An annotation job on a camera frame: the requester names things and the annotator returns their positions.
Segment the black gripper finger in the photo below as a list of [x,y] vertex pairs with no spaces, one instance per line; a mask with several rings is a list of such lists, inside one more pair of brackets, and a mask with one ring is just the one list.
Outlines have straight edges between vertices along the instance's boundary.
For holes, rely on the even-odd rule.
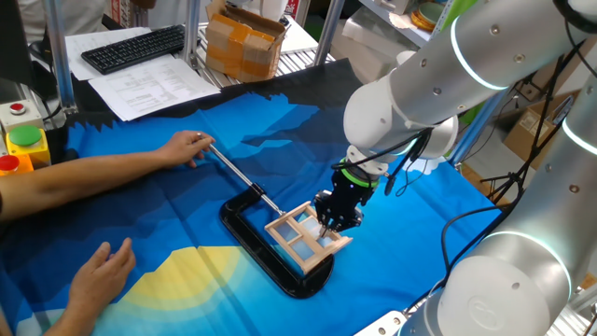
[[333,217],[327,223],[327,228],[334,232],[347,231],[362,224],[361,217]]
[[320,236],[325,236],[327,229],[328,229],[328,205],[326,201],[322,198],[315,198],[314,199],[314,207],[317,214],[317,219],[319,224],[321,225],[321,229],[319,232]]

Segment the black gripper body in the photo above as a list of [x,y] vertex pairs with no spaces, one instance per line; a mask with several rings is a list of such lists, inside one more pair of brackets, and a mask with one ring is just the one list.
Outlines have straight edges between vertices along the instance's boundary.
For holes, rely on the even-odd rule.
[[365,205],[373,194],[373,182],[355,177],[347,170],[338,170],[331,176],[333,190],[320,190],[315,198],[322,198],[328,205],[328,218],[361,217],[363,213],[358,207]]

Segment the person's left hand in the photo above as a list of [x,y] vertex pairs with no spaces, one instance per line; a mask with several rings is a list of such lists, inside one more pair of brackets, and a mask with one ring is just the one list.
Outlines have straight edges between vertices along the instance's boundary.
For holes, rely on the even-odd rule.
[[196,168],[195,160],[203,160],[215,139],[206,133],[195,131],[181,131],[152,154],[162,168],[174,168],[178,165],[187,165]]

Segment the person's right hand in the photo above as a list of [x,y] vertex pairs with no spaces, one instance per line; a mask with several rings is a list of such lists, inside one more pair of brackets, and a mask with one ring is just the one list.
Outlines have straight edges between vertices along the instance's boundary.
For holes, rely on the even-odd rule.
[[97,317],[122,291],[135,264],[131,238],[126,238],[115,253],[111,252],[108,242],[101,243],[76,273],[67,308],[84,316]]

